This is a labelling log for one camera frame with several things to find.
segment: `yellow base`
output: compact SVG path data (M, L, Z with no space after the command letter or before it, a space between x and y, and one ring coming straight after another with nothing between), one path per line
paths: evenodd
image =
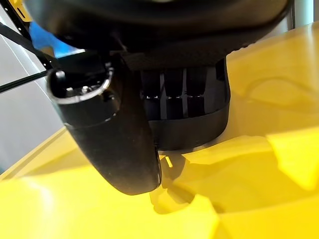
M62 129L0 176L0 235L318 239L318 69L319 23L229 55L226 131L162 153L147 194L116 191Z

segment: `white wall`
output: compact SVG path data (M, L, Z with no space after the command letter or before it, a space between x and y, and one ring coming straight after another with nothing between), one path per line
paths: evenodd
M289 31L290 29L291 29L291 25L290 25L289 17L286 17L279 23L277 27L275 27L274 30L272 30L270 33L264 36L263 39L283 34L286 31Z
M314 21L314 2L317 0L295 0L296 28Z
M18 32L1 7L0 21ZM45 70L32 53L3 36L0 52L0 85ZM0 171L63 126L45 94L44 78L0 94L0 112Z

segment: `black plastic part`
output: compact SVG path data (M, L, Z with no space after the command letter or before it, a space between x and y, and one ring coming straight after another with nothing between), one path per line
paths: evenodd
M212 141L225 130L230 103L226 59L207 69L202 96L190 97L183 93L179 98L168 99L165 92L161 95L161 99L166 100L160 101L160 107L166 109L167 117L149 121L158 149L194 148ZM152 119L150 107L145 110Z
M183 101L181 98L171 98L166 100L166 110L168 120L178 120L183 118Z
M191 67L186 70L186 93L201 96L205 93L207 67Z
M187 97L188 117L198 117L205 115L205 98Z
M183 69L169 69L164 73L166 95L179 97L183 91Z
M160 95L160 71L142 71L141 81L145 97L158 97Z
M48 77L49 87L55 80L55 74ZM160 185L161 170L140 92L126 68L115 67L112 81L123 84L123 92L118 93L122 95L118 109L110 108L100 96L86 101L85 107L78 106L78 103L70 104L67 110L56 99L53 101L65 121L74 119L71 115L78 117L79 123L67 123L66 127L110 184L128 195L146 193ZM105 120L93 113L112 109L114 114L107 118L107 113ZM94 123L83 125L86 114L90 114L88 119L91 118Z

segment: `grey wall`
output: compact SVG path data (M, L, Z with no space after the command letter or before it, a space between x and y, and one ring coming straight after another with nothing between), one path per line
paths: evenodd
M0 7L0 21L15 31ZM0 85L45 68L22 47L0 36ZM63 125L45 94L45 79L0 94L0 171L12 166Z
M315 21L319 21L319 0L314 0Z

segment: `yellow plastic part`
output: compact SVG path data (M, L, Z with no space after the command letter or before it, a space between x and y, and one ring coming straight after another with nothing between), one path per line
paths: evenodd
M31 17L29 16L29 14L27 13L27 11L25 10L23 6L23 0L9 0L9 2L11 3L16 13L20 16L22 21L25 21L25 22L32 21Z
M232 53L228 73L226 131L162 152L159 188L116 191L62 129L0 176L0 236L318 239L319 23Z

